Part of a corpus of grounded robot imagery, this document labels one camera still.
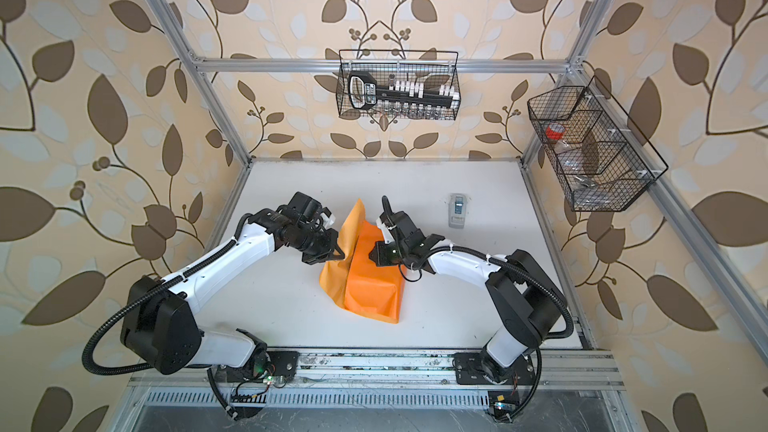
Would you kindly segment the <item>orange wrapping paper sheet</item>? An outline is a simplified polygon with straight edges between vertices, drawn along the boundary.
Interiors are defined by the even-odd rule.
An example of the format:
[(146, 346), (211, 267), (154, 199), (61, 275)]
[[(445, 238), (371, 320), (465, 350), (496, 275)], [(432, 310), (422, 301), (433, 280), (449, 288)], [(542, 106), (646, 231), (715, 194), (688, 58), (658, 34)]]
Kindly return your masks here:
[(366, 220), (363, 202), (357, 201), (339, 232), (338, 244), (345, 258), (324, 265), (319, 285), (338, 307), (368, 319), (396, 324), (405, 280), (397, 267), (378, 267), (369, 258), (382, 239), (382, 232)]

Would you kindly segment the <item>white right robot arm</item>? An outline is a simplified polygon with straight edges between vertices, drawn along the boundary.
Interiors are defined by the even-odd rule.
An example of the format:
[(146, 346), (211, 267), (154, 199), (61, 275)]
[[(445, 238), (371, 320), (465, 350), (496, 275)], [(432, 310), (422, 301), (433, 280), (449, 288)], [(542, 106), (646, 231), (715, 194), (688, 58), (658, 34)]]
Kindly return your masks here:
[(369, 254), (376, 266), (448, 276), (488, 292), (501, 327), (483, 346), (475, 366), (485, 380), (510, 380), (519, 359), (540, 351), (547, 340), (573, 335), (567, 299), (528, 252), (490, 255), (442, 235), (425, 235), (403, 211), (384, 210), (376, 226), (383, 234)]

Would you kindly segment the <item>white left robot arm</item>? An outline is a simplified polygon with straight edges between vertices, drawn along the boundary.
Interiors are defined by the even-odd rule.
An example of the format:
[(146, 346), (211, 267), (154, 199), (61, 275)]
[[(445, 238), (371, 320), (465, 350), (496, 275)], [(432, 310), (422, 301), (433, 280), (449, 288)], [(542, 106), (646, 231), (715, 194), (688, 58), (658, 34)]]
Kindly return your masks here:
[(283, 246), (308, 265), (343, 259), (333, 222), (328, 208), (301, 192), (275, 210), (244, 214), (228, 241), (156, 284), (141, 279), (131, 287), (129, 301), (144, 301), (122, 319), (122, 344), (164, 375), (191, 366), (246, 366), (259, 339), (242, 328), (206, 330), (197, 315), (235, 277)]

